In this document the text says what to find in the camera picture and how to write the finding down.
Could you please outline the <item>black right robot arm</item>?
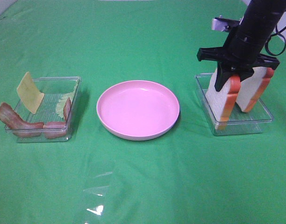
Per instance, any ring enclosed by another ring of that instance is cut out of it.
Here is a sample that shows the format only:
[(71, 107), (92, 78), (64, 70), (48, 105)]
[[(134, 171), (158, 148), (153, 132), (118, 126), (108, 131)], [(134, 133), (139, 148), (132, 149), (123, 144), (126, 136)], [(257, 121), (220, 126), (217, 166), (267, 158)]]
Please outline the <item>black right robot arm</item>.
[(229, 33), (223, 46), (200, 48), (199, 61), (217, 62), (215, 90), (238, 75), (243, 81), (254, 74), (255, 67), (275, 70), (280, 64), (275, 57), (261, 54), (280, 18), (286, 12), (286, 0), (252, 0), (240, 21), (223, 19)]

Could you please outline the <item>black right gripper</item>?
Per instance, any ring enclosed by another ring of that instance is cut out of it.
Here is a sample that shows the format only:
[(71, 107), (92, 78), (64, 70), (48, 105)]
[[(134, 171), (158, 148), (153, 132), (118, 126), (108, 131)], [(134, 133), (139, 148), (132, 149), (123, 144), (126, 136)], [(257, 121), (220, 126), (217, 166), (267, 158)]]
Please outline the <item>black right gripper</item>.
[(253, 76), (253, 67), (270, 67), (275, 70), (279, 66), (277, 58), (260, 53), (269, 36), (269, 33), (258, 28), (234, 27), (223, 46), (199, 48), (199, 61), (217, 61), (216, 91), (221, 91), (234, 74), (232, 67), (238, 68), (236, 74), (242, 82)]

